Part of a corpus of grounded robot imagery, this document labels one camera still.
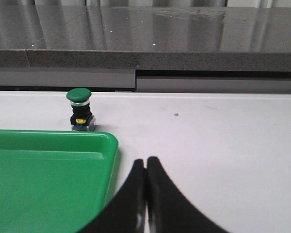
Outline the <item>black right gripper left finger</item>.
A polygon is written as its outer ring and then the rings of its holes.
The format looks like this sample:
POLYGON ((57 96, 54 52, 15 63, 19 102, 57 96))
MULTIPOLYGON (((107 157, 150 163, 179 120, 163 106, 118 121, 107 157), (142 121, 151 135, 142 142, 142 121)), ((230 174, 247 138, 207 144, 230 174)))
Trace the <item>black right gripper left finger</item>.
POLYGON ((143 233, 146 218, 146 169, 133 162, 125 182, 112 200, 80 233, 143 233))

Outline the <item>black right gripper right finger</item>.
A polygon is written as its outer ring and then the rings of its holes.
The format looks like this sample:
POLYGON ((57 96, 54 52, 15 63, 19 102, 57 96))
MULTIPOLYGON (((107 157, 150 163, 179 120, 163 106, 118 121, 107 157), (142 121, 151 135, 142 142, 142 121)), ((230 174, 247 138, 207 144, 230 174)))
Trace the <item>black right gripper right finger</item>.
POLYGON ((196 209, 164 170, 158 157, 146 168, 149 228, 152 233, 225 233, 226 230, 196 209))

